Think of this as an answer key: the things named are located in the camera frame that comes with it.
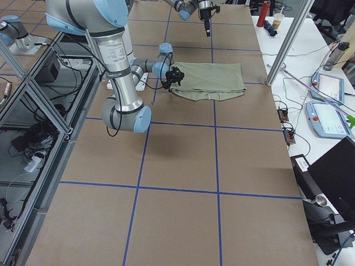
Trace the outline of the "grey robot arm at edge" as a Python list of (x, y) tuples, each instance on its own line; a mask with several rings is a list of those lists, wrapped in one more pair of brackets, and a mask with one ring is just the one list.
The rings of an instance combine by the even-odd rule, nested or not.
[(30, 35), (18, 16), (8, 15), (1, 18), (1, 41), (14, 55), (36, 55), (47, 38)]

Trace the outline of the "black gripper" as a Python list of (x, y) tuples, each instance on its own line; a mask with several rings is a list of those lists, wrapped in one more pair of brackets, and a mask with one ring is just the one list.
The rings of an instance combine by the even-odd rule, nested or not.
[(166, 80), (163, 82), (163, 88), (171, 92), (171, 85), (177, 83), (178, 86), (181, 86), (181, 81), (185, 77), (185, 74), (176, 66), (172, 70), (165, 73)]
[(211, 10), (210, 8), (200, 9), (200, 20), (204, 23), (204, 28), (206, 32), (206, 36), (210, 37), (211, 29), (210, 29), (210, 19), (211, 19)]

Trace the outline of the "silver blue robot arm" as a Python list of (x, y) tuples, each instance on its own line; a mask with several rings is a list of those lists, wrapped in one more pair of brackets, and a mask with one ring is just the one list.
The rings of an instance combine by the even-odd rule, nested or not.
[(165, 3), (173, 7), (178, 12), (180, 18), (187, 21), (191, 15), (198, 10), (199, 19), (204, 23), (206, 36), (210, 37), (210, 19), (212, 18), (212, 10), (215, 8), (211, 1), (181, 1), (181, 0), (165, 0)]
[(143, 133), (151, 123), (151, 108), (136, 93), (142, 75), (151, 72), (165, 77), (163, 87), (169, 89), (172, 83), (181, 83), (184, 73), (173, 66), (169, 43), (160, 45), (156, 59), (128, 59), (123, 39), (128, 15), (125, 1), (46, 1), (49, 26), (63, 33), (88, 34), (97, 44), (99, 63), (114, 90), (103, 107), (107, 128)]

